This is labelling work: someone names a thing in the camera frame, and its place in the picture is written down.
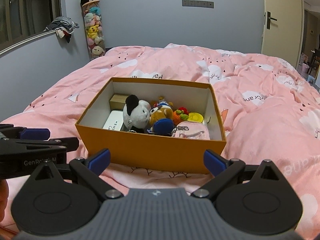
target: cardboard box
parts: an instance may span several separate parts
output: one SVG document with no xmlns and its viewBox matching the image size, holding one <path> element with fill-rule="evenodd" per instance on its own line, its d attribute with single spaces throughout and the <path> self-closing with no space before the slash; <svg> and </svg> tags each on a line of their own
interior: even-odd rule
<svg viewBox="0 0 320 240">
<path fill-rule="evenodd" d="M 112 110 L 123 110 L 125 105 L 125 100 L 127 99 L 129 95 L 119 95 L 115 94 L 110 99 L 110 109 Z"/>
<path fill-rule="evenodd" d="M 185 107 L 203 115 L 211 140 L 184 139 L 102 129 L 111 112 L 114 94 L 134 94 L 148 102 L 164 96 L 173 108 Z M 108 148 L 111 162 L 160 171 L 208 174 L 203 163 L 206 149 L 221 154 L 226 145 L 213 88 L 207 83 L 111 78 L 86 108 L 76 128 L 89 155 Z"/>
</svg>

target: window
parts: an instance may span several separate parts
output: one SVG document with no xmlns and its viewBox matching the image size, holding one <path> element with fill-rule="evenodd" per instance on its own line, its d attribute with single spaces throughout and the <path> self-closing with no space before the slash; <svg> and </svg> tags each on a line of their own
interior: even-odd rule
<svg viewBox="0 0 320 240">
<path fill-rule="evenodd" d="M 61 16 L 60 0 L 0 0 L 0 50 L 44 31 Z"/>
</svg>

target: screw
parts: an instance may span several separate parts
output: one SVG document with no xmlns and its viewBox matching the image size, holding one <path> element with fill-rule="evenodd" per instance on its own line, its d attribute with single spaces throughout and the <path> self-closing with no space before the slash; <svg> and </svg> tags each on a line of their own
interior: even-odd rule
<svg viewBox="0 0 320 240">
<path fill-rule="evenodd" d="M 209 196 L 209 191 L 203 188 L 197 189 L 193 195 L 195 195 L 196 197 L 207 197 Z"/>
<path fill-rule="evenodd" d="M 121 192 L 116 189 L 110 189 L 106 192 L 107 198 L 119 198 L 121 195 Z"/>
</svg>

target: door handle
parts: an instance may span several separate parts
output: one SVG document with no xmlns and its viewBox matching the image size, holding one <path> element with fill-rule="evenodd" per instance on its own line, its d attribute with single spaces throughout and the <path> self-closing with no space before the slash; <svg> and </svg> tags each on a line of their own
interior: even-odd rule
<svg viewBox="0 0 320 240">
<path fill-rule="evenodd" d="M 267 29 L 270 30 L 271 20 L 277 21 L 277 19 L 271 17 L 271 13 L 267 12 Z"/>
</svg>

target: person's finger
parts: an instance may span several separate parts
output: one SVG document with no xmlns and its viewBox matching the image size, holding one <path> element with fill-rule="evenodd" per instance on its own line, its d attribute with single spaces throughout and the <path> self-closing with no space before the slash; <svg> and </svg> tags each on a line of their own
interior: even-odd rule
<svg viewBox="0 0 320 240">
<path fill-rule="evenodd" d="M 0 201 L 7 199 L 9 196 L 9 186 L 5 179 L 0 180 Z"/>
<path fill-rule="evenodd" d="M 7 207 L 8 199 L 5 199 L 0 202 L 0 222 L 4 219 L 4 210 Z"/>
<path fill-rule="evenodd" d="M 5 179 L 0 180 L 0 222 L 4 219 L 4 210 L 8 203 L 9 187 Z"/>
</svg>

